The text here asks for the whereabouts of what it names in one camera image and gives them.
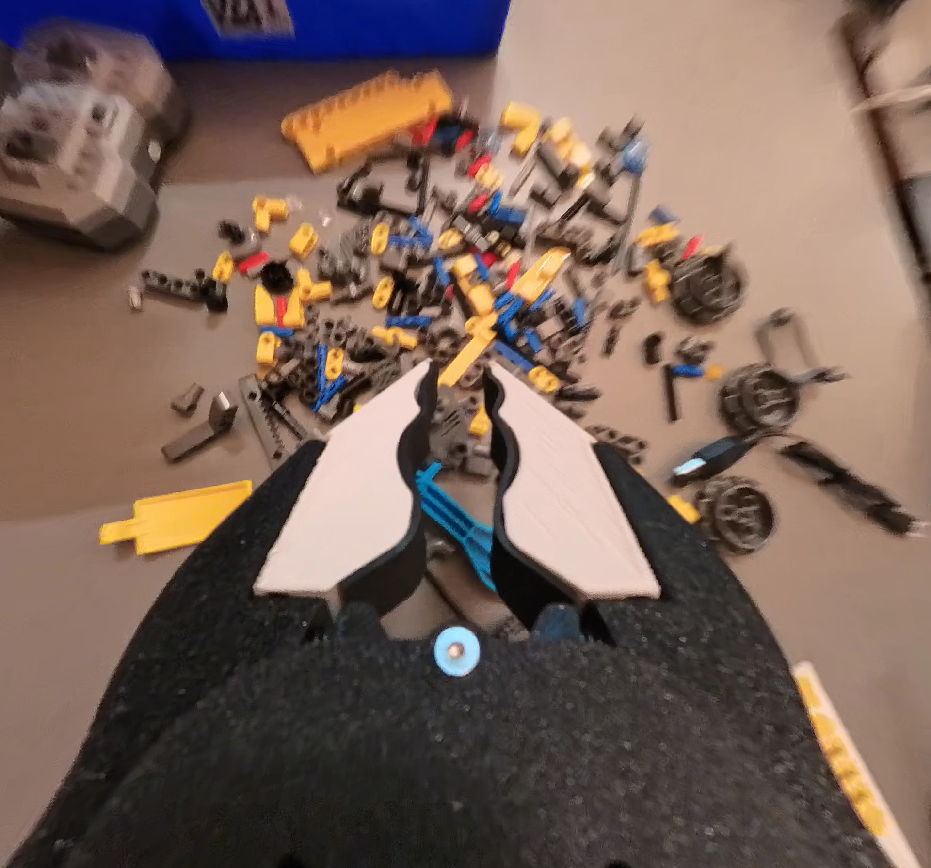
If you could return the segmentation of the pile of toy building pieces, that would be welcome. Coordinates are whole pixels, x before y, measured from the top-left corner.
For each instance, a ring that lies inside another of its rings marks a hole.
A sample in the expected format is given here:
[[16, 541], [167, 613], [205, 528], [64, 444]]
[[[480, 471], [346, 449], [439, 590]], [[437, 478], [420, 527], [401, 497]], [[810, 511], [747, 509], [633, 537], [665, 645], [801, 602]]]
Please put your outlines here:
[[286, 257], [262, 243], [301, 208], [258, 196], [254, 224], [220, 220], [226, 249], [212, 269], [176, 277], [141, 269], [129, 308], [160, 299], [229, 311], [235, 276], [250, 281], [253, 369], [218, 391], [203, 420], [161, 448], [178, 463], [232, 430], [239, 411], [270, 468], [324, 440], [422, 359], [438, 364], [439, 403], [428, 459], [440, 470], [492, 471], [484, 366], [509, 367], [571, 420], [604, 394], [582, 372], [600, 318], [610, 359], [640, 297], [606, 295], [625, 268], [651, 303], [670, 304], [681, 238], [664, 206], [630, 238], [650, 154], [643, 123], [605, 128], [591, 153], [569, 119], [510, 103], [495, 128], [451, 111], [397, 136], [340, 181], [336, 207], [355, 223], [332, 246], [303, 223]]

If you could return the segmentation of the grey toy bracket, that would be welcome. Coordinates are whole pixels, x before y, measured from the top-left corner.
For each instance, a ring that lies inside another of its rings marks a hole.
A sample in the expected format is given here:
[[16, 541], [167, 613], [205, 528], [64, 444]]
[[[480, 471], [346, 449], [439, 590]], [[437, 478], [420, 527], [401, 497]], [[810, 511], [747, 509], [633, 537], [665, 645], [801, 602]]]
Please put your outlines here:
[[803, 318], [794, 309], [775, 309], [762, 319], [754, 334], [763, 361], [796, 389], [849, 379], [842, 368], [821, 363]]

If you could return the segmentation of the blue toy separator tool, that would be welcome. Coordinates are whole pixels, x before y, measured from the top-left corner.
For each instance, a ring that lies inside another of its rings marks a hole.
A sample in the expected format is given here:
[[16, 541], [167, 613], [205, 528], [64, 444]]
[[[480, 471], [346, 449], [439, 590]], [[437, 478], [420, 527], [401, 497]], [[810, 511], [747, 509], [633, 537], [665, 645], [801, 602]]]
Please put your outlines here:
[[435, 461], [415, 474], [422, 510], [460, 546], [482, 584], [497, 593], [491, 568], [494, 531], [438, 484], [440, 468], [441, 464]]

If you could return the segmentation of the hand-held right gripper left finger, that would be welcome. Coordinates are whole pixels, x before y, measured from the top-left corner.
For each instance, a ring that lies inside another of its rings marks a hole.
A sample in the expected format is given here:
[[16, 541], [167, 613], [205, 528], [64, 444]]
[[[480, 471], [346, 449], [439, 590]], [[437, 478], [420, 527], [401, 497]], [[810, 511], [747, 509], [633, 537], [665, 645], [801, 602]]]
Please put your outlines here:
[[430, 447], [438, 372], [419, 363], [330, 432], [254, 595], [389, 613], [414, 594], [426, 566], [415, 475]]

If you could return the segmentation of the black toy wheel hub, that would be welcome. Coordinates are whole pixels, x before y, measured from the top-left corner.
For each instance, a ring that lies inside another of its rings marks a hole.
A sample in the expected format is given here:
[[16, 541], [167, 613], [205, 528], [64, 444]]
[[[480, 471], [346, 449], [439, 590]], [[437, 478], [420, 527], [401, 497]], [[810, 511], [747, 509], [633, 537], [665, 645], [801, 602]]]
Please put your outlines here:
[[670, 274], [670, 302], [686, 323], [712, 326], [743, 306], [748, 283], [746, 268], [729, 243], [682, 259]]
[[731, 554], [759, 552], [774, 535], [774, 503], [748, 477], [731, 474], [707, 480], [695, 491], [693, 504], [705, 538]]
[[798, 418], [801, 391], [782, 371], [754, 363], [728, 372], [719, 385], [717, 400], [728, 429], [752, 435], [788, 429]]

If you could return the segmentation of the white yellow printed sheet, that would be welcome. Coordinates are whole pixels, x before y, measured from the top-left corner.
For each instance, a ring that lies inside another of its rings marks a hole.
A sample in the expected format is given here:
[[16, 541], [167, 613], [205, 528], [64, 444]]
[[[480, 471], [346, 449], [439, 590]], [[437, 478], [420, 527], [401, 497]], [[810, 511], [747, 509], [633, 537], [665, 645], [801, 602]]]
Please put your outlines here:
[[813, 665], [792, 667], [805, 710], [836, 781], [864, 827], [895, 867], [920, 867], [879, 785], [857, 750]]

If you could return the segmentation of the long yellow toy panel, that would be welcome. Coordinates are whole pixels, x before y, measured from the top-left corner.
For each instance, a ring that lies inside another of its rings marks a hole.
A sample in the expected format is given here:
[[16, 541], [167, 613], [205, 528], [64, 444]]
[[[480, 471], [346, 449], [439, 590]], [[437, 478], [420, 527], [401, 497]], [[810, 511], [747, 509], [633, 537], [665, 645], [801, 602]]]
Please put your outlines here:
[[285, 141], [319, 174], [448, 112], [452, 93], [438, 71], [386, 71], [288, 114]]

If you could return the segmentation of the grey toy motor assembly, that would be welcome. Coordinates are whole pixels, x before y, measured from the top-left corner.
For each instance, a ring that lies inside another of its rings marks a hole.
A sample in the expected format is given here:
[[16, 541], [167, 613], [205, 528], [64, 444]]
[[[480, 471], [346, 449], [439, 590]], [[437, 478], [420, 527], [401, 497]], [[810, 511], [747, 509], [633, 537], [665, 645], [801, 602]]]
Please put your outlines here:
[[188, 123], [157, 48], [58, 18], [7, 53], [2, 220], [100, 251], [140, 240], [157, 216], [159, 167]]

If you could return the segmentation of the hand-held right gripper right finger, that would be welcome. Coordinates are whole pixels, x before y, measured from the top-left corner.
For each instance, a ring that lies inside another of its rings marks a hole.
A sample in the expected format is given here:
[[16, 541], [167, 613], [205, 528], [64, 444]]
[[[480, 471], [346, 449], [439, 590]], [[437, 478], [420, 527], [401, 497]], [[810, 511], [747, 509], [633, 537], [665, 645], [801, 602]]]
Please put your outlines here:
[[587, 432], [499, 364], [483, 375], [497, 471], [491, 576], [526, 630], [551, 606], [658, 600], [661, 585]]

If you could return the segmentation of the flat yellow toy paddle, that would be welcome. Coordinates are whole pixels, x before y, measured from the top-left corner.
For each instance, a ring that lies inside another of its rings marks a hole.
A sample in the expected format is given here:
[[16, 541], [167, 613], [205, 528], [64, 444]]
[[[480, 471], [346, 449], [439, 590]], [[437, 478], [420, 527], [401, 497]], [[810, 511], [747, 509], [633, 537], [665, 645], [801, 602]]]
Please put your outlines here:
[[241, 480], [137, 500], [130, 518], [99, 528], [99, 544], [131, 542], [138, 556], [196, 546], [236, 512], [252, 492], [252, 482]]

